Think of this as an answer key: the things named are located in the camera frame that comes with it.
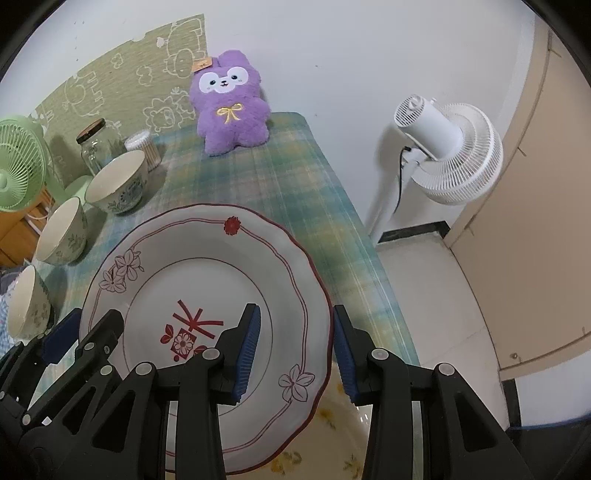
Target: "yellow flower pattern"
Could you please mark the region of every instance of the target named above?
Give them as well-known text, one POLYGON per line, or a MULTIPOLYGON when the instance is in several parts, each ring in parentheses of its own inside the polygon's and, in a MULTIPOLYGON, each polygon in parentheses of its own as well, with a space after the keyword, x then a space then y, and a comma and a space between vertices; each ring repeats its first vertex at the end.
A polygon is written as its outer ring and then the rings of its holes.
POLYGON ((281 452, 271 461, 271 472, 285 475, 293 471, 301 463, 301 455, 298 452, 281 452))
POLYGON ((343 470, 345 472, 348 471, 351 473, 352 480, 357 480, 361 477, 363 465, 361 465, 361 462, 357 460, 357 457, 355 455, 351 455, 349 460, 345 460, 345 466, 343 467, 343 470))
POLYGON ((328 408, 321 407, 316 413, 330 428, 336 430, 335 415, 328 408))

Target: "brown jar lid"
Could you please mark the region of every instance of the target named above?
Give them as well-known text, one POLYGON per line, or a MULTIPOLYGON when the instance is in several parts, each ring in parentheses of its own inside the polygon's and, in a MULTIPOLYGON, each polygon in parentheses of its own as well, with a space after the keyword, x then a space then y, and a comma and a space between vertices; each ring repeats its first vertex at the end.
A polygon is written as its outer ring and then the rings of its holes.
POLYGON ((106 125, 104 118, 99 118, 97 121, 92 122, 88 127, 86 127, 82 132, 78 134, 76 137, 76 143, 78 145, 82 145, 86 140, 88 140, 92 135, 97 133, 101 128, 106 125))

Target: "cotton swab container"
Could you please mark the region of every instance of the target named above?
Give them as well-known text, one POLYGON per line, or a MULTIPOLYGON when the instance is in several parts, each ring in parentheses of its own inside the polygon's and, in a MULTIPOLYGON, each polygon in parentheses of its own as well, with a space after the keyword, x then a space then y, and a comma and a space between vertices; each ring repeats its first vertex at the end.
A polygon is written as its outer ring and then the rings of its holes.
POLYGON ((143 150, 143 152, 146 154, 148 171, 155 169, 162 161, 162 158, 160 158, 160 153, 158 153, 158 149, 156 148, 156 145, 154 145, 154 142, 152 141, 152 135, 148 129, 131 135, 127 140, 125 140, 125 148, 127 151, 143 150))

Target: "green fan grille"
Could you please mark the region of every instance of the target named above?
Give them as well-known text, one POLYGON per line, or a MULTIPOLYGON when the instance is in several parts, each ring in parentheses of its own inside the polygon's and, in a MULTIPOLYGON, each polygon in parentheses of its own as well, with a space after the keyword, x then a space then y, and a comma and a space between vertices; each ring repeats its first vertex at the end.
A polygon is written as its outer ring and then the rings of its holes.
POLYGON ((35 200, 45 181, 45 156, 30 120, 0 121, 0 210, 16 212, 35 200))

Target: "white fan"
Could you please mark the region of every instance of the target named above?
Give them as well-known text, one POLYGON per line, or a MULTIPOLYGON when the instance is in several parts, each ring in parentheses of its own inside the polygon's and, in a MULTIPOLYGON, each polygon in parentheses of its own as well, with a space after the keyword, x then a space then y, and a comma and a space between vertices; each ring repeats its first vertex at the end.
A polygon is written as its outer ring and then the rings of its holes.
POLYGON ((494 185, 503 163, 501 138, 489 118, 465 103, 438 108, 419 95, 408 97, 394 114, 396 126, 416 145, 400 156, 399 189, 391 192, 371 229, 377 244, 413 179, 431 200, 461 205, 494 185))

